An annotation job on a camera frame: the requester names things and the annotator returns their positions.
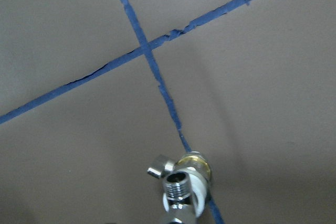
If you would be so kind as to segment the white PPR pipe fitting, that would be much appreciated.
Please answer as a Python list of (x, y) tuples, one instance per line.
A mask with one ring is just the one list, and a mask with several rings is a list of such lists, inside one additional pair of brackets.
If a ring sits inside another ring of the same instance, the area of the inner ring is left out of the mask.
[(209, 185), (211, 182), (211, 169), (207, 160), (201, 153), (187, 152), (177, 162), (174, 168), (187, 172), (190, 176), (192, 192), (195, 199), (195, 215), (197, 219), (202, 215), (209, 198)]

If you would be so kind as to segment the chrome angle valve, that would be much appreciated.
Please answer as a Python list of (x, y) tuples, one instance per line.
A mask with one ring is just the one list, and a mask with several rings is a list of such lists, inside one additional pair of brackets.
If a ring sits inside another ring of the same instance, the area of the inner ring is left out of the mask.
[(160, 223), (196, 223), (195, 199), (190, 176), (187, 172), (174, 168), (170, 158), (159, 155), (149, 166), (147, 173), (156, 179), (162, 179), (167, 205), (166, 214)]

